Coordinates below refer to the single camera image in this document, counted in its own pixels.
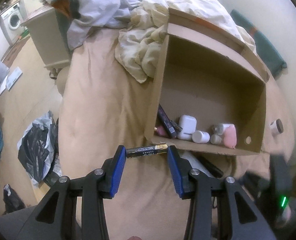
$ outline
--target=green led light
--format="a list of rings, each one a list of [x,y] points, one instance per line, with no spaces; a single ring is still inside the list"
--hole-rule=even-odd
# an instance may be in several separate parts
[[[284,207],[285,202],[286,202],[286,197],[284,197],[284,199],[283,199],[282,207]]]

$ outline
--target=silver bolt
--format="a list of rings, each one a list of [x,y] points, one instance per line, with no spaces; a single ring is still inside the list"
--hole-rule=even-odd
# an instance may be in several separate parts
[[[95,174],[96,175],[101,175],[104,173],[104,170],[103,169],[95,169]]]
[[[228,183],[234,183],[235,182],[235,179],[233,177],[227,177],[226,180],[227,180]]]
[[[59,178],[60,183],[65,183],[67,180],[68,180],[67,176],[62,176],[62,177]]]
[[[193,175],[199,175],[200,170],[198,170],[198,169],[191,169],[190,170],[190,173],[193,174]]]

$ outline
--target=bed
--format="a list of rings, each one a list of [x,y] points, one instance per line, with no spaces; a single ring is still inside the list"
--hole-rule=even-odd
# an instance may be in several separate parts
[[[74,50],[59,122],[62,173],[85,176],[114,155],[118,145],[144,145],[144,126],[152,79],[140,84],[115,59],[118,30],[99,29]],[[281,118],[284,133],[273,138],[270,120]],[[204,156],[224,171],[239,177],[250,169],[269,176],[269,154],[282,152],[288,160],[294,131],[287,103],[272,76],[267,82],[267,112],[262,153],[251,156]],[[165,155],[128,159],[119,191],[104,200],[110,239],[181,240],[189,200],[175,193]],[[81,200],[77,220],[81,217]]]

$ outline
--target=white paper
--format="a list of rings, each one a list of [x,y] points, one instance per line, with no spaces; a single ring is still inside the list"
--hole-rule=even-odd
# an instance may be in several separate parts
[[[4,78],[4,80],[3,80],[2,83],[0,84],[0,95],[1,95],[2,92],[6,89],[7,78],[8,78],[8,75]]]
[[[13,86],[13,84],[17,81],[17,79],[22,75],[22,71],[19,67],[16,67],[15,70],[8,76],[6,87],[7,90]]]

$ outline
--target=battery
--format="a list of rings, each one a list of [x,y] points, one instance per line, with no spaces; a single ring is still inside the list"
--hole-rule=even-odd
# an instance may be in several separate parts
[[[153,154],[166,153],[168,151],[167,143],[143,146],[138,148],[126,149],[127,158],[135,158],[140,156],[148,156]]]

